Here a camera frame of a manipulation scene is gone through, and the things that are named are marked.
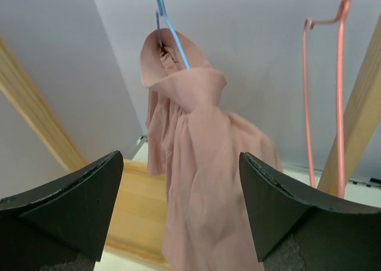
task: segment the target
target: white wall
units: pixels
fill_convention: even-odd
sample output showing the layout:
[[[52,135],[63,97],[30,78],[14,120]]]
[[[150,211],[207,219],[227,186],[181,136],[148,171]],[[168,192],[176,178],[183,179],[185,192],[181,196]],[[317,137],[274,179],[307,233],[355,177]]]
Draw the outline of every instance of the white wall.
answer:
[[[63,168],[2,93],[0,107],[0,199],[63,176]]]
[[[139,54],[155,29],[156,0],[95,0],[138,118],[144,127],[147,91]],[[165,0],[175,28],[193,39],[227,77],[221,107],[265,131],[282,160],[307,165],[302,100],[302,28],[306,17],[333,17],[340,0]],[[353,0],[345,35],[345,102],[381,12],[379,0]],[[316,167],[335,137],[337,26],[308,32],[311,125]],[[381,130],[356,174],[381,177]]]
[[[0,0],[0,34],[88,161],[134,146],[142,130],[93,0]]]

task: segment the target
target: wooden floor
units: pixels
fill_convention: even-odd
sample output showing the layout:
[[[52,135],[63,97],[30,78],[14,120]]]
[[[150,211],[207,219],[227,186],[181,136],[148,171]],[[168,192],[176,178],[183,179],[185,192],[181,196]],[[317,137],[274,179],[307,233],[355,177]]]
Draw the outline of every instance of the wooden floor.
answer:
[[[166,217],[164,176],[150,177],[146,163],[125,160],[106,249],[158,270],[171,270],[161,254]]]

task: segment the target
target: wooden plank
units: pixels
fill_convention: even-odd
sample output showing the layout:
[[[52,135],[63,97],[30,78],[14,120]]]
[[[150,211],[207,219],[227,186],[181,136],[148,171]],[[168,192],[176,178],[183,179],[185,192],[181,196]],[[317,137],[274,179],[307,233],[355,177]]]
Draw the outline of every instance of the wooden plank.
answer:
[[[1,37],[0,91],[15,106],[67,172],[76,171],[86,165],[84,157]]]
[[[352,176],[381,119],[381,15],[344,114],[345,179]],[[338,194],[338,153],[332,144],[318,189]]]
[[[150,177],[146,163],[124,161],[106,249],[160,270],[171,270],[161,253],[167,218],[165,178]]]

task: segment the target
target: pink garment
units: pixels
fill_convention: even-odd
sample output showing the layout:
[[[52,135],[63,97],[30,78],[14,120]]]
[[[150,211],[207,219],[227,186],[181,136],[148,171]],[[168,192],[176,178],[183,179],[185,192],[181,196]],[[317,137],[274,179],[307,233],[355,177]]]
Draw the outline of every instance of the pink garment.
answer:
[[[161,34],[164,49],[154,31],[140,62],[149,88],[148,172],[165,173],[167,179],[163,254],[175,271],[264,270],[255,253],[238,159],[240,152],[250,152],[282,171],[278,153],[257,127],[218,108],[226,81],[201,50],[179,34],[187,70],[170,31]]]

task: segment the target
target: fabric fold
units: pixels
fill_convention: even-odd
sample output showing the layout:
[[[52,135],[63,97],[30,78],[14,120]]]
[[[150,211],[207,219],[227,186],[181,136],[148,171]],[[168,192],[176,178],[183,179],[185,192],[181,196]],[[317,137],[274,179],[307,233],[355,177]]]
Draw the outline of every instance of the fabric fold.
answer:
[[[142,48],[149,89],[148,172],[165,173],[168,213],[163,254],[175,271],[263,270],[239,178],[240,152],[282,171],[272,141],[252,123],[219,107],[226,85],[202,51],[178,33],[187,70],[168,29]]]

